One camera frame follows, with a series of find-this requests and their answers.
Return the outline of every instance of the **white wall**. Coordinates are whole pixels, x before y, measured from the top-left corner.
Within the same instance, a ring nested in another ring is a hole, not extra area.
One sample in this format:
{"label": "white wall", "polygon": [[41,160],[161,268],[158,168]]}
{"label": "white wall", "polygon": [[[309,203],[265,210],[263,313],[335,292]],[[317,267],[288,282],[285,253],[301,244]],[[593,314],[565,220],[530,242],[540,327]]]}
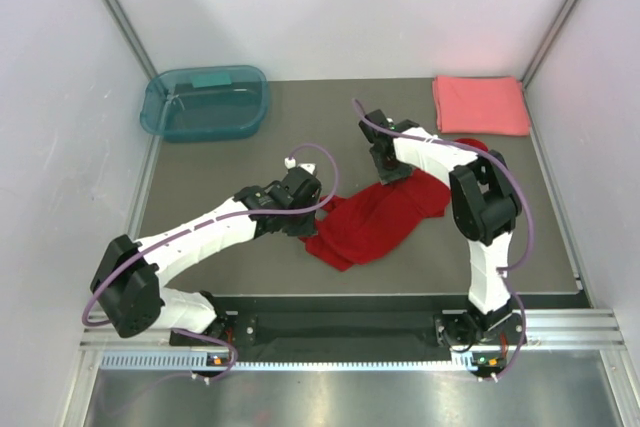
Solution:
{"label": "white wall", "polygon": [[520,76],[562,0],[121,0],[159,70]]}
{"label": "white wall", "polygon": [[53,425],[121,233],[145,78],[101,0],[0,0],[0,425]]}
{"label": "white wall", "polygon": [[528,90],[592,295],[640,371],[640,3],[582,0]]}

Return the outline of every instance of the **folded cloth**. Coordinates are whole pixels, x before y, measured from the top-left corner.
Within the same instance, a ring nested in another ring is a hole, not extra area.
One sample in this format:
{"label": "folded cloth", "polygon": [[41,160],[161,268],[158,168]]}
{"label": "folded cloth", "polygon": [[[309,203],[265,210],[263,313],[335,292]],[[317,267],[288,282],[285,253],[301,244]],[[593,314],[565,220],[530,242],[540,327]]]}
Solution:
{"label": "folded cloth", "polygon": [[433,81],[438,129],[443,133],[528,135],[529,116],[515,77]]}
{"label": "folded cloth", "polygon": [[[475,139],[458,139],[484,151]],[[415,170],[405,180],[377,182],[348,199],[334,196],[316,220],[318,234],[301,239],[307,252],[340,271],[384,257],[423,220],[442,217],[451,198],[449,188],[435,177]]]}

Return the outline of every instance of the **red fabric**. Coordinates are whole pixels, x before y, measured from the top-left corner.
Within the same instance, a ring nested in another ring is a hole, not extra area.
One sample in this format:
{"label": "red fabric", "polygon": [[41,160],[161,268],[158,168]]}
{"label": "red fabric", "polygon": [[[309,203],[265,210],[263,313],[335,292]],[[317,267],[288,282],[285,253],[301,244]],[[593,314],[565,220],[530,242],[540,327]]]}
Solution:
{"label": "red fabric", "polygon": [[[487,150],[474,139],[458,142]],[[348,199],[335,196],[316,220],[318,234],[301,239],[307,252],[340,271],[384,257],[423,220],[442,217],[451,194],[435,177],[415,170],[401,181],[373,184]]]}

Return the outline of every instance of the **blue bin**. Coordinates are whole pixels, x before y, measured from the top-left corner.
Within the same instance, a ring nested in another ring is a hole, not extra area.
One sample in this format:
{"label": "blue bin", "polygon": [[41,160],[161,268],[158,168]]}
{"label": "blue bin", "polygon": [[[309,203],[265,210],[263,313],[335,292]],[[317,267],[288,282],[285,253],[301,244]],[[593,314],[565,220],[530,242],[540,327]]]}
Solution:
{"label": "blue bin", "polygon": [[140,124],[169,142],[244,139],[268,108],[267,79],[255,67],[170,70],[149,82]]}

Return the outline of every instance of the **gray floor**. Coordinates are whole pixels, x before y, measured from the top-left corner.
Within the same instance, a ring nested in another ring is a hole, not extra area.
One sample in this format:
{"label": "gray floor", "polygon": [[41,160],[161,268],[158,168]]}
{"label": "gray floor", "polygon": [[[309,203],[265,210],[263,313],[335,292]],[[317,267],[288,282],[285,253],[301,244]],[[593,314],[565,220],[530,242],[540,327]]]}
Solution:
{"label": "gray floor", "polygon": [[238,372],[208,388],[171,379],[105,415],[164,375],[101,371],[85,427],[622,425],[597,352],[525,352],[498,384],[466,372]]}
{"label": "gray floor", "polygon": [[[341,169],[338,193],[350,196],[376,182],[369,145],[358,128],[350,99],[368,110],[381,108],[395,120],[410,118],[436,133],[430,79],[274,82],[272,107],[252,138],[221,143],[162,145],[146,207],[142,235],[175,227],[213,209],[240,188],[266,185],[285,173],[283,158],[297,144],[327,147]],[[537,222],[537,245],[526,266],[513,274],[522,292],[575,292],[576,284],[529,138],[476,136],[503,153],[521,182]],[[331,168],[316,152],[299,161],[317,162],[325,192]],[[524,247],[520,221],[512,261]],[[297,239],[267,235],[237,245],[183,273],[172,283],[186,291],[217,295],[448,294],[470,282],[467,245],[450,215],[427,219],[387,257],[341,273],[307,254]]]}

